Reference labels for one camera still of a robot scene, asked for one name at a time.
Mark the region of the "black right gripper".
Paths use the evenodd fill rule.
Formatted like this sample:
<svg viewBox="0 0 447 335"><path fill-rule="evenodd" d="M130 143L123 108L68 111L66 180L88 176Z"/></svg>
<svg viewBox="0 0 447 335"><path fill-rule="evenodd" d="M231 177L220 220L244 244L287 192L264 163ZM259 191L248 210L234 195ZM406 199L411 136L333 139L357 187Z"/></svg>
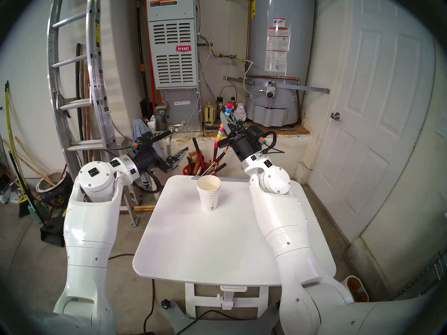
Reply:
<svg viewBox="0 0 447 335"><path fill-rule="evenodd" d="M227 135L226 143L232 143L232 149L240 162L262 149L259 138L263 137L264 132L258 126L247 128L233 113L227 115L226 112L222 112L222 125Z"/></svg>

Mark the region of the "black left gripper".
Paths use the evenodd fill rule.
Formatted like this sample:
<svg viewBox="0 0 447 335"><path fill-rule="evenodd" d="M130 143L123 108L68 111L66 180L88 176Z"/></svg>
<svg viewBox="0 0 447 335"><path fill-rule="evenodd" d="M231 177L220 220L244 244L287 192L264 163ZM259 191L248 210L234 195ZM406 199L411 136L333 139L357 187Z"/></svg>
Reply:
<svg viewBox="0 0 447 335"><path fill-rule="evenodd" d="M133 163L136 166L138 172L144 172L147 170L152 171L152 169L154 168L158 168L162 172L169 172L172 169L176 169L182 159L184 159L187 155L189 147L186 147L178 151L174 155L167 157L166 160L163 160L153 148L151 143L156 143L166 137L170 137L173 132L171 130L168 130L164 132L157 131L154 133L149 133L150 144L141 142L139 149L133 157Z"/></svg>

